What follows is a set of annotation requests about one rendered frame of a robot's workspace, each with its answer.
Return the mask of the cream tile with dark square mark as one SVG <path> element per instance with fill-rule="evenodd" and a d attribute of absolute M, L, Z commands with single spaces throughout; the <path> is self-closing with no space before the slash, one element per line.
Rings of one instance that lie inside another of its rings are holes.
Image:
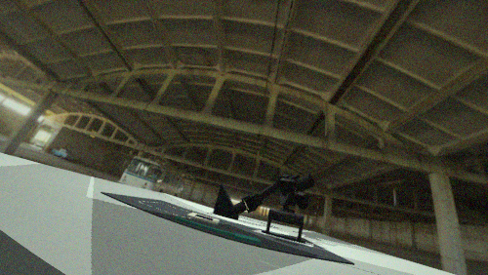
<path fill-rule="evenodd" d="M 212 223 L 212 224 L 216 224 L 216 225 L 219 224 L 219 220 L 217 218 L 203 216 L 203 215 L 198 214 L 198 213 L 190 213 L 187 216 L 190 216 L 190 217 L 193 217 L 195 219 L 198 219 L 198 220 L 201 220 L 201 221 L 205 221 L 205 222 L 208 222 L 208 223 Z"/>

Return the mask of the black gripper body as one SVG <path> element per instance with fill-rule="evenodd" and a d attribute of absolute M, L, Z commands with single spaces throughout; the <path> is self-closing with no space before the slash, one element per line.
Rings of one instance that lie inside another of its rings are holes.
<path fill-rule="evenodd" d="M 296 192 L 298 192 L 298 190 L 296 188 L 296 182 L 293 179 L 291 179 L 291 178 L 284 178 L 284 177 L 281 178 L 279 180 L 279 187 L 294 188 L 294 190 L 296 190 Z M 289 197 L 289 199 L 287 200 L 286 204 L 281 209 L 289 210 L 289 211 L 294 212 L 293 210 L 290 210 L 289 209 L 289 206 L 294 205 L 295 204 L 295 200 L 296 200 L 296 194 L 293 195 L 293 196 L 291 196 L 291 197 Z"/>

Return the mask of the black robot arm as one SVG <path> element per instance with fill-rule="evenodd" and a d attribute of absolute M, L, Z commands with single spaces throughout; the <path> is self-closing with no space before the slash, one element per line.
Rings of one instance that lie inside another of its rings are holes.
<path fill-rule="evenodd" d="M 297 175 L 281 175 L 277 177 L 277 179 L 274 180 L 273 184 L 266 188 L 263 192 L 260 194 L 254 194 L 254 195 L 249 195 L 249 196 L 244 196 L 241 198 L 241 202 L 237 203 L 236 205 L 232 206 L 236 215 L 240 215 L 241 213 L 247 211 L 248 213 L 253 212 L 257 209 L 258 206 L 260 206 L 263 202 L 262 199 L 267 197 L 269 194 L 274 192 L 275 190 L 279 189 L 279 180 L 281 178 L 291 178 L 296 182 L 296 188 L 298 192 L 295 190 L 296 194 L 296 200 L 295 204 L 292 206 L 295 206 L 296 204 L 299 206 L 300 209 L 305 209 L 308 206 L 308 198 L 307 198 L 307 193 L 303 192 L 305 189 L 311 188 L 314 186 L 314 178 L 310 174 L 304 176 L 304 177 L 299 177 Z M 244 201 L 247 205 L 245 205 Z"/>

